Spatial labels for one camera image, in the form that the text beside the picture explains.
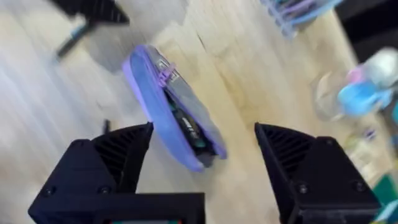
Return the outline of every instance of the black stand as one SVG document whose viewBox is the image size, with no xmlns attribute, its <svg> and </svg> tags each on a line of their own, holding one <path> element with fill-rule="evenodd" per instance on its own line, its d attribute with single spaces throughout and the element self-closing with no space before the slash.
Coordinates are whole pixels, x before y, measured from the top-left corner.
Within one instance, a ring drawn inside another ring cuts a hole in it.
<svg viewBox="0 0 398 224">
<path fill-rule="evenodd" d="M 77 28 L 57 51 L 58 59 L 66 56 L 86 34 L 92 32 L 99 23 L 129 24 L 128 16 L 114 0 L 52 0 L 66 15 L 80 14 L 86 18 L 86 24 Z"/>
<path fill-rule="evenodd" d="M 57 57 L 63 58 L 69 51 L 76 46 L 76 44 L 86 35 L 92 32 L 96 27 L 95 22 L 86 22 L 85 25 L 77 28 L 72 34 L 69 40 L 65 41 L 62 46 L 57 50 Z"/>
</svg>

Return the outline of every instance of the light wood surface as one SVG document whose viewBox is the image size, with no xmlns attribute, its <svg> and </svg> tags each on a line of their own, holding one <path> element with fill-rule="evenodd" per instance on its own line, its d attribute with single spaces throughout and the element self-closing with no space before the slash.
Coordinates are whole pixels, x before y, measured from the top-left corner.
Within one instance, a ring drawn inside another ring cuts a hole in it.
<svg viewBox="0 0 398 224">
<path fill-rule="evenodd" d="M 286 40 L 258 0 L 119 2 L 130 27 L 101 27 L 58 63 L 55 49 L 81 21 L 44 0 L 0 1 L 0 223 L 32 223 L 28 206 L 72 140 L 99 135 L 104 118 L 113 128 L 146 122 L 120 70 L 137 44 L 153 44 L 177 64 L 229 152 L 191 173 L 155 135 L 139 191 L 204 191 L 208 223 L 278 223 L 254 122 L 340 141 L 351 132 L 320 121 L 312 105 L 317 76 L 355 65 L 334 13 Z M 381 172 L 391 166 L 386 156 Z"/>
</svg>

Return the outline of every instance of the pink object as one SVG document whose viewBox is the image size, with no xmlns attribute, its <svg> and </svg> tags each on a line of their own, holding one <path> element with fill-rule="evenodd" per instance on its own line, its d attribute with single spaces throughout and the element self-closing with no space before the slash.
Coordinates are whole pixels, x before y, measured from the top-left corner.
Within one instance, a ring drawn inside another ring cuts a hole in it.
<svg viewBox="0 0 398 224">
<path fill-rule="evenodd" d="M 366 81 L 366 78 L 363 74 L 363 69 L 361 66 L 356 67 L 352 69 L 351 71 L 348 72 L 347 74 L 347 80 L 351 83 L 361 83 Z"/>
</svg>

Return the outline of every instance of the pen holder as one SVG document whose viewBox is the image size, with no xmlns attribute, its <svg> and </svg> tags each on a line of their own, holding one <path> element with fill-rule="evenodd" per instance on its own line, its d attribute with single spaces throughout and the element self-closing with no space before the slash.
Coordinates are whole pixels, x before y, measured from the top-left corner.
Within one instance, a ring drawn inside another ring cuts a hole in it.
<svg viewBox="0 0 398 224">
<path fill-rule="evenodd" d="M 261 0 L 268 7 L 282 34 L 292 39 L 297 25 L 322 15 L 343 0 Z"/>
</svg>

